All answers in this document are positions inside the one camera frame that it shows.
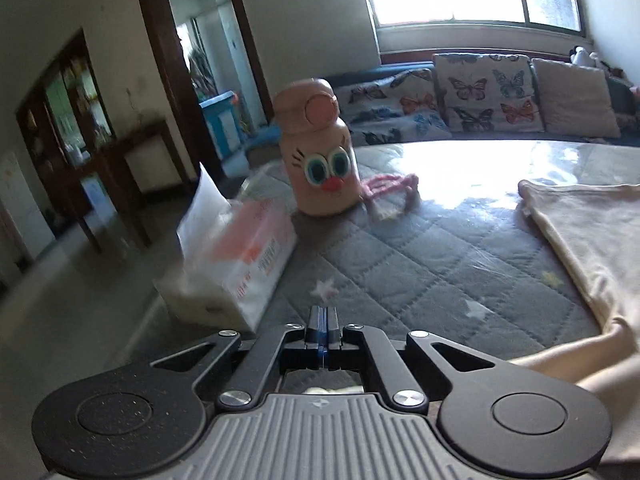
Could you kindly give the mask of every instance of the gray ribbed plate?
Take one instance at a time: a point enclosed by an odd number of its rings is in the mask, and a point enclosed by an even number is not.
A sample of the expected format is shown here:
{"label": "gray ribbed plate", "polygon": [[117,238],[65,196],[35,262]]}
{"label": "gray ribbed plate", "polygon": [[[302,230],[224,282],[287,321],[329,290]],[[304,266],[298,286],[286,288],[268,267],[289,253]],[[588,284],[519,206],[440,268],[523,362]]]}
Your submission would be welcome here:
{"label": "gray ribbed plate", "polygon": [[[53,475],[52,480],[63,476]],[[219,416],[195,452],[149,480],[486,480],[449,453],[418,415],[371,394],[271,394]],[[580,480],[595,480],[583,474]]]}

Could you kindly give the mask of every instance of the butterfly pillow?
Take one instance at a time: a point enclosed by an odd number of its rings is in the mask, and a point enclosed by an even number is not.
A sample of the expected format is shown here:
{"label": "butterfly pillow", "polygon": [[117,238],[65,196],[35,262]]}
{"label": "butterfly pillow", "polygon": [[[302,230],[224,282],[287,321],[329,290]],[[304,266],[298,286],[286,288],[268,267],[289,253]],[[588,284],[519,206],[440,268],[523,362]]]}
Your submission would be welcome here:
{"label": "butterfly pillow", "polygon": [[452,132],[542,132],[527,56],[437,54]]}
{"label": "butterfly pillow", "polygon": [[335,94],[354,146],[451,138],[428,68],[343,86]]}

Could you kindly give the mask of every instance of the round black disc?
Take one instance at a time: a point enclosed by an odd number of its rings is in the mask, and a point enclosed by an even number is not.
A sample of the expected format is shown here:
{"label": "round black disc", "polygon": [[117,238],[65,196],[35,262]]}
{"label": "round black disc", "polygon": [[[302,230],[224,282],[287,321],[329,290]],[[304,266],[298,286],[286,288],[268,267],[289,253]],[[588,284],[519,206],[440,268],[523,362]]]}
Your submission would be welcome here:
{"label": "round black disc", "polygon": [[43,400],[31,431],[44,462],[75,478],[119,478],[185,453],[206,423],[193,380],[147,368],[112,370]]}
{"label": "round black disc", "polygon": [[[499,378],[503,371],[508,377]],[[611,431],[604,405],[573,384],[522,371],[460,374],[438,414],[445,439],[470,461],[516,478],[556,478],[599,460]]]}

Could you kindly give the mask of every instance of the doorway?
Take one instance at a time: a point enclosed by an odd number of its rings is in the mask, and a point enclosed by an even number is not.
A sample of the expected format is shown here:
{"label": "doorway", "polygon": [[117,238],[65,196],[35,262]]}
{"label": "doorway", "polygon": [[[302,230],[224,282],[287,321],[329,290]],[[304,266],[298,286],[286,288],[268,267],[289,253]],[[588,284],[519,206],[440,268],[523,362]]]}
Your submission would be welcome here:
{"label": "doorway", "polygon": [[140,5],[192,162],[217,182],[248,174],[244,148],[273,108],[242,0]]}

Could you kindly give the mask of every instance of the beige pillow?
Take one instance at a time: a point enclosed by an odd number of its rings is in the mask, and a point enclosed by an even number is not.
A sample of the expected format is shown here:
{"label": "beige pillow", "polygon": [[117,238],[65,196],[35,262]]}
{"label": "beige pillow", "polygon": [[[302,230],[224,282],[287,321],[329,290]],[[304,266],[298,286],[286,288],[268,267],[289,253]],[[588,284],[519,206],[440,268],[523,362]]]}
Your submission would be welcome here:
{"label": "beige pillow", "polygon": [[620,137],[604,72],[533,59],[545,129],[552,134]]}

